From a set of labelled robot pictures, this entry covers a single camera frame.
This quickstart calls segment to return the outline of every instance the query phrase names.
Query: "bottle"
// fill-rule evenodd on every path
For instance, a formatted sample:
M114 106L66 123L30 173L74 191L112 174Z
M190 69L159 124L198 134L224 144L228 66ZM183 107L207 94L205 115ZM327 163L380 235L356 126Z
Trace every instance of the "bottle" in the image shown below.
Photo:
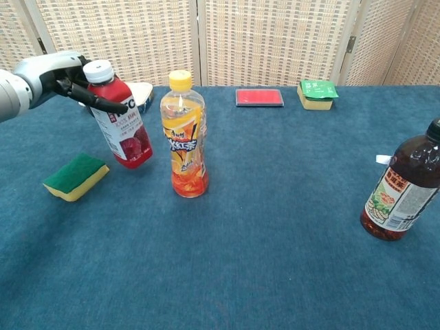
M191 73L172 71L171 91L160 102L164 134L171 145L171 184L182 197L197 197L208 187L204 162L204 98L191 89Z
M131 90L115 76L108 60L87 63L83 71L90 83L88 90L129 108L123 115L91 110L116 160L127 168L137 168L152 156L153 149Z
M440 118L425 135L397 148L388 168L368 198L360 221L375 237L401 239L440 187Z

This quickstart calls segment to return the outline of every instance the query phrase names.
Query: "green scouring pad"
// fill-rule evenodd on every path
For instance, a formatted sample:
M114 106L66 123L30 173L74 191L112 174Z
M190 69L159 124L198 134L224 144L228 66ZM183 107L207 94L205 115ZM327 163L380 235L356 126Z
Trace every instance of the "green scouring pad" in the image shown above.
M108 172L109 168L102 160L81 153L44 180L43 185L57 197L76 201Z

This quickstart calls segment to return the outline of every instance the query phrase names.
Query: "brown tea bottle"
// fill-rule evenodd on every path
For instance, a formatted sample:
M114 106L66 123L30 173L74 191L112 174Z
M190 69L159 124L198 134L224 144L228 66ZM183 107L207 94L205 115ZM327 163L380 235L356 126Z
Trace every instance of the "brown tea bottle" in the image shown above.
M402 238L440 187L440 118L425 135L397 148L388 168L368 198L360 221L373 236Z

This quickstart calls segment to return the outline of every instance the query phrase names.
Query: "yellow bottle cap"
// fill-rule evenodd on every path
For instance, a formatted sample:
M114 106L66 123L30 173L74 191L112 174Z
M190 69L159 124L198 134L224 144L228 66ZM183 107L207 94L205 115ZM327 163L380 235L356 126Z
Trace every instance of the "yellow bottle cap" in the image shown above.
M173 91L189 91L193 86L191 73L186 70L175 70L170 72L170 88Z

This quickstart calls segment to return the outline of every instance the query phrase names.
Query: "bottle label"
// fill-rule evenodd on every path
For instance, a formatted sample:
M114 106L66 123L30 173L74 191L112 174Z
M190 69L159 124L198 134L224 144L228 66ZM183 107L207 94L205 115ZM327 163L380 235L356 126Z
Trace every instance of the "bottle label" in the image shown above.
M365 212L379 227L404 232L414 224L438 188L422 188L388 167L365 204Z
M164 133L171 146L171 166L178 175L204 172L197 138L200 133L201 107L190 110L179 118L162 119Z
M91 110L111 151L123 160L132 161L151 146L133 96L121 103L129 108L123 115Z

